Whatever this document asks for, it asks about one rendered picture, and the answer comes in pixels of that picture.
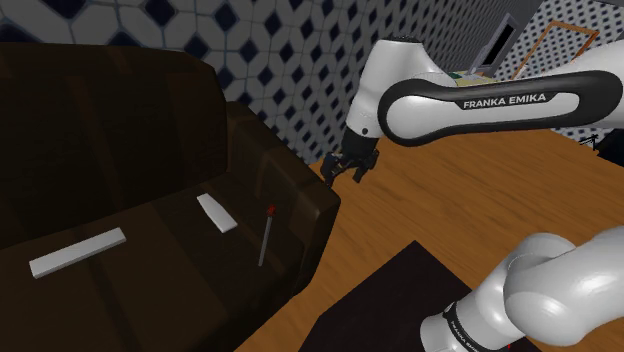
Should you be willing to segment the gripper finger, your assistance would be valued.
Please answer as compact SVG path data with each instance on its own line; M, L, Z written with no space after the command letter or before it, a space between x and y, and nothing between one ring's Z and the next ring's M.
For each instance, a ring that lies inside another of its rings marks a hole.
M360 160L358 167L353 175L353 180L356 183L360 183L363 176L376 166L378 157L379 152L373 151L369 156Z
M332 187L338 175L344 171L342 153L329 152L325 155L320 167L321 176L328 187Z

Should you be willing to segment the grey pen with red tip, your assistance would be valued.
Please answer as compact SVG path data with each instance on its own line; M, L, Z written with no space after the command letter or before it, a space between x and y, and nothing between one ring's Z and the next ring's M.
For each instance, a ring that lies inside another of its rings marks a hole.
M263 238L262 238L261 249L260 249L260 253L258 257L259 267L261 267L264 263L268 241L270 237L271 226L272 226L273 218L276 215L276 212L277 212L276 206L274 204L270 204L266 211L267 221L266 221L265 230L264 230Z

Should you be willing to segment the short white remote control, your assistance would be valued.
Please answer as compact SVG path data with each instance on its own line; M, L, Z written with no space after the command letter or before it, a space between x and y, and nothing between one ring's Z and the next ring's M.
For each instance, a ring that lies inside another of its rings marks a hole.
M221 233L226 233L238 226L235 219L211 195L207 193L201 194L197 197L197 201L204 213L210 218Z

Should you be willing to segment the grey framed dark window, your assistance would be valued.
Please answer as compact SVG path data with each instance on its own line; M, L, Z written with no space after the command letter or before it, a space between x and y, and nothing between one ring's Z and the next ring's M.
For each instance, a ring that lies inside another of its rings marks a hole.
M506 13L490 39L478 52L467 73L482 76L493 75L502 59L503 51L509 46L518 28L515 18L510 13Z

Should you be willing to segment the dark brown sofa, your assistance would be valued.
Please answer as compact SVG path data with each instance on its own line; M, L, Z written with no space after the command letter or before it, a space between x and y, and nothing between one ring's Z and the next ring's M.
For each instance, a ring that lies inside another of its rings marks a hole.
M339 206L186 53L0 43L0 352L235 352L310 283ZM32 276L114 228L124 243Z

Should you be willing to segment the long white remote control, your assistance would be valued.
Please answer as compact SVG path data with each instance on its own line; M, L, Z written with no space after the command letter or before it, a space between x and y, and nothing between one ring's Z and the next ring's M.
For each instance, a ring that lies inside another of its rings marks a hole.
M31 260L29 262L31 274L35 279L44 277L125 241L123 231L120 228L114 228Z

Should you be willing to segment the wooden framed wall picture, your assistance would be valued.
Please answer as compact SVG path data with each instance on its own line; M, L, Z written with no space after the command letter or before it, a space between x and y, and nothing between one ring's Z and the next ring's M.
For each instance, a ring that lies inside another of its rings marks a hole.
M513 73L513 75L511 76L511 80L516 79L517 77L520 76L521 73L524 72L524 67L527 64L527 62L530 60L531 56L535 53L535 51L538 49L539 45L541 44L541 42L545 39L545 37L547 36L547 34L550 32L551 29L553 29L554 27L558 27L558 28L563 28L565 30L569 30L569 31L573 31L573 32L577 32L577 33L581 33L584 35L588 36L588 39L586 40L586 42L580 47L580 49L576 52L576 54L573 56L573 60L575 60L577 57L581 56L591 45L591 43L599 36L600 31L599 30L592 30L592 29L588 29L585 27L580 27L580 26L576 26L576 25L572 25L572 24L568 24L565 22L561 22L561 21L557 21L557 20L553 20L551 21L546 28L543 30L543 32L541 33L541 35L538 37L537 41L534 43L534 45L532 46L532 48L529 50L529 52L526 54L526 56L524 57L524 59L522 60L522 62L518 65L518 67L516 68L515 72Z

